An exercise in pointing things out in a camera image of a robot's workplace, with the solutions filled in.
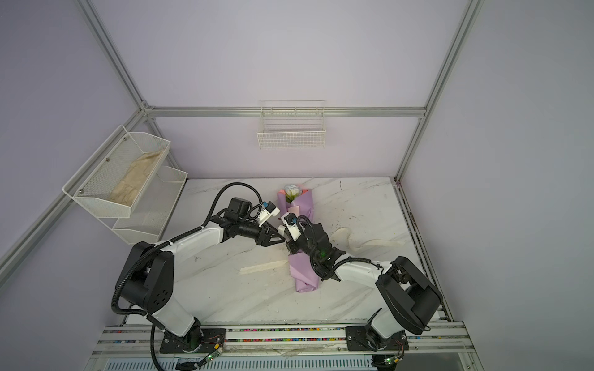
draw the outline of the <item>white wire basket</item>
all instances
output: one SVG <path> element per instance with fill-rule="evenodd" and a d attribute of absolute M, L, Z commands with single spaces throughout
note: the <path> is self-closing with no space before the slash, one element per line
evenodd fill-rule
<path fill-rule="evenodd" d="M 118 219 L 112 231 L 130 245 L 159 241 L 187 176 L 188 173 L 181 170 L 161 166 L 131 217 Z"/>
<path fill-rule="evenodd" d="M 127 132 L 123 127 L 120 129 L 125 131 L 124 136 L 82 183 L 76 193 L 71 195 L 65 188 L 62 189 L 96 218 L 130 218 L 169 153 L 170 142 L 166 139 L 144 132 Z M 153 170 L 147 176 L 131 205 L 110 201 L 112 191 L 124 178 L 130 164 L 144 153 L 159 151 L 163 152 L 156 159 Z"/>
<path fill-rule="evenodd" d="M 277 150 L 286 148 L 324 147 L 326 125 L 324 101 L 263 101 L 258 143 L 260 148 Z M 279 104 L 280 107 L 265 107 Z"/>

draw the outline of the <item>beige cloth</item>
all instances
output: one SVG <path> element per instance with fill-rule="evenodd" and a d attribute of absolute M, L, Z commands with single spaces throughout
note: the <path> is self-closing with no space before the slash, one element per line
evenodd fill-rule
<path fill-rule="evenodd" d="M 132 161 L 126 176 L 120 180 L 109 195 L 109 200 L 117 204 L 132 206 L 162 154 L 163 150 L 149 152 Z"/>

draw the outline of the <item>aluminum frame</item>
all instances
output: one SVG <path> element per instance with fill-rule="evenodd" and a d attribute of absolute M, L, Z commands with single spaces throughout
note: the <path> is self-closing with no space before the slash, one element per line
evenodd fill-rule
<path fill-rule="evenodd" d="M 466 4 L 462 20 L 458 25 L 454 39 L 451 42 L 450 48 L 448 49 L 448 52 L 445 56 L 445 60 L 441 66 L 439 74 L 437 75 L 437 79 L 435 80 L 435 84 L 433 85 L 431 93 L 429 94 L 429 98 L 427 99 L 427 104 L 425 105 L 425 115 L 419 119 L 415 132 L 413 133 L 408 148 L 406 149 L 405 155 L 400 162 L 400 166 L 398 167 L 395 177 L 397 182 L 402 180 L 412 155 L 415 153 L 415 150 L 421 141 L 421 136 L 423 136 L 423 133 L 427 128 L 427 124 L 429 124 L 431 114 L 433 113 L 435 105 L 437 104 L 437 101 L 439 101 L 441 93 L 446 86 L 445 84 L 450 77 L 451 71 L 454 68 L 454 64 L 456 63 L 458 56 L 460 55 L 464 41 L 468 38 L 470 29 L 474 25 L 479 11 L 481 10 L 483 1 L 484 0 L 469 0 L 468 4 Z"/>
<path fill-rule="evenodd" d="M 310 112 L 316 108 L 296 108 Z M 262 107 L 148 107 L 155 117 L 260 117 Z M 424 107 L 324 107 L 325 117 L 417 117 L 425 116 Z"/>
<path fill-rule="evenodd" d="M 407 334 L 409 350 L 407 353 L 467 353 L 476 357 L 476 350 L 468 335 L 463 322 L 430 322 L 431 332 L 422 336 Z M 227 332 L 229 340 L 241 339 L 241 342 L 226 344 L 228 351 L 224 353 L 227 357 L 238 356 L 278 356 L 278 355 L 337 355 L 337 354 L 390 354 L 393 351 L 347 351 L 346 333 L 342 330 L 320 331 L 314 337 L 335 338 L 336 340 L 322 341 L 291 341 L 267 342 L 269 338 L 301 337 L 299 332 L 313 336 L 314 332 L 309 331 L 237 331 L 242 329 L 267 329 L 267 328 L 308 328 L 308 327 L 329 327 L 344 328 L 361 324 L 299 324 L 299 325 L 206 325 L 203 328 L 226 328 L 236 331 Z M 91 359 L 109 358 L 137 358 L 146 357 L 149 352 L 150 328 L 147 325 L 125 325 L 109 326 L 103 330 L 97 345 L 93 350 Z M 163 339 L 163 332 L 157 330 L 155 343 Z M 188 357 L 186 353 L 167 354 L 160 357 Z"/>
<path fill-rule="evenodd" d="M 261 115 L 260 107 L 153 107 L 143 99 L 134 79 L 127 70 L 123 59 L 121 58 L 113 40 L 101 21 L 97 10 L 95 9 L 91 0 L 74 0 L 76 6 L 81 11 L 91 33 L 93 33 L 98 44 L 104 51 L 108 61 L 113 66 L 118 78 L 122 81 L 127 89 L 128 94 L 132 97 L 135 104 L 138 106 L 136 111 L 124 125 L 126 129 L 132 131 L 140 122 L 146 122 L 155 135 L 163 137 L 163 134 L 155 120 L 156 117 L 258 117 Z M 410 143 L 402 158 L 398 171 L 394 177 L 394 190 L 398 196 L 400 207 L 405 216 L 405 220 L 409 226 L 411 236 L 415 242 L 419 258 L 421 259 L 425 273 L 441 290 L 437 277 L 431 265 L 429 255 L 422 242 L 421 235 L 418 231 L 414 218 L 407 203 L 406 196 L 400 181 L 402 180 L 410 160 L 421 140 L 427 124 L 431 118 L 433 110 L 444 90 L 448 77 L 451 74 L 453 66 L 457 60 L 460 50 L 467 38 L 470 29 L 479 13 L 483 4 L 483 0 L 469 0 L 462 20 L 457 28 L 456 34 L 452 40 L 450 48 L 446 54 L 445 60 L 441 66 L 440 72 L 435 80 L 435 84 L 431 90 L 425 107 L 327 107 L 324 114 L 328 117 L 417 117 L 419 118 L 415 132 L 410 140 Z M 117 142 L 118 138 L 108 138 L 103 145 L 93 154 L 93 156 L 83 165 L 88 169 L 92 169 L 95 161 L 102 158 L 102 154 L 109 147 Z M 179 164 L 170 152 L 168 160 L 172 167 L 179 168 Z M 36 222 L 25 232 L 25 234 L 17 241 L 16 244 L 0 258 L 0 293 L 6 288 L 12 273 L 14 273 L 20 264 L 26 259 L 34 247 L 44 238 L 52 226 L 58 221 L 61 215 L 71 205 L 71 200 L 63 193 L 60 194 L 50 204 L 48 209 L 36 220 Z M 444 302 L 444 311 L 451 320 L 450 310 Z M 468 362 L 473 364 L 473 368 L 477 371 L 482 371 L 482 366 L 478 361 L 476 353 L 469 356 Z"/>

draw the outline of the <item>lavender wall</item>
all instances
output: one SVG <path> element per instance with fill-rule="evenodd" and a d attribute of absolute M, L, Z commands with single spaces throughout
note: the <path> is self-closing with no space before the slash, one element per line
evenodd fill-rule
<path fill-rule="evenodd" d="M 2 1 L 0 34 L 1 255 L 135 106 L 72 0 Z M 128 251 L 67 212 L 0 296 L 2 369 L 81 370 Z"/>
<path fill-rule="evenodd" d="M 261 150 L 259 118 L 158 118 L 192 178 L 394 176 L 417 118 L 327 118 L 326 147 Z"/>
<path fill-rule="evenodd" d="M 403 184 L 486 370 L 594 362 L 594 3 L 486 1 Z"/>
<path fill-rule="evenodd" d="M 94 2 L 156 106 L 424 106 L 467 0 Z"/>

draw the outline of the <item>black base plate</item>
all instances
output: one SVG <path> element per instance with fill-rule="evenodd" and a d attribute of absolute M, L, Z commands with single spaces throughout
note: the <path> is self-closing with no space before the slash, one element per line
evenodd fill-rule
<path fill-rule="evenodd" d="M 367 345 L 367 339 L 365 338 L 366 330 L 364 326 L 348 326 L 346 329 L 346 348 L 348 350 L 370 350 Z M 408 350 L 408 340 L 404 331 L 400 331 L 392 335 L 390 343 L 382 350 L 399 350 L 400 344 L 396 341 L 400 341 L 405 350 Z"/>
<path fill-rule="evenodd" d="M 226 331 L 227 330 L 224 328 L 203 328 L 202 333 L 204 334 L 204 341 L 212 344 L 202 343 L 195 353 L 208 354 L 214 350 L 214 346 L 217 343 L 224 345 Z M 184 353 L 182 350 L 182 343 L 167 332 L 165 332 L 165 337 L 163 338 L 159 352 L 161 354 Z"/>

